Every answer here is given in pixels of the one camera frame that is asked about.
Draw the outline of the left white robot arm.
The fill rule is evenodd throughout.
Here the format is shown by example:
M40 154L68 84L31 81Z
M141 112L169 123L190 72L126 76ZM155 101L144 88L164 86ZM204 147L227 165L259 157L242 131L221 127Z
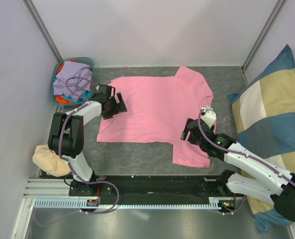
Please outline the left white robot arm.
M79 107L53 115L48 147L67 163L74 180L81 182L80 190L87 196L96 193L97 183L83 154L84 126L96 117L108 120L126 111L122 94L115 87L99 85L91 98Z

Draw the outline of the pink t shirt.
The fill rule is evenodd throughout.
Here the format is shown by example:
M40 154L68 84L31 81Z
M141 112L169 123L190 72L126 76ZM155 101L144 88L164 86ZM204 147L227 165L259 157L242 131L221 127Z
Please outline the pink t shirt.
M174 164L210 167L206 153L181 140L187 119L196 119L214 98L201 73L181 66L174 76L119 77L110 85L121 92L127 112L101 121L98 142L170 143Z

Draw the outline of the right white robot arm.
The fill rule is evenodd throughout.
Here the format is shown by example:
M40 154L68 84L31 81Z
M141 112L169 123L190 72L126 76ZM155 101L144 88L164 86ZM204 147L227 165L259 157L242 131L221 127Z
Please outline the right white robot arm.
M214 133L202 119L188 118L181 139L197 145L208 156L232 164L253 176L225 170L216 183L217 193L231 192L264 201L285 219L295 222L295 172L275 166L248 151L233 138Z

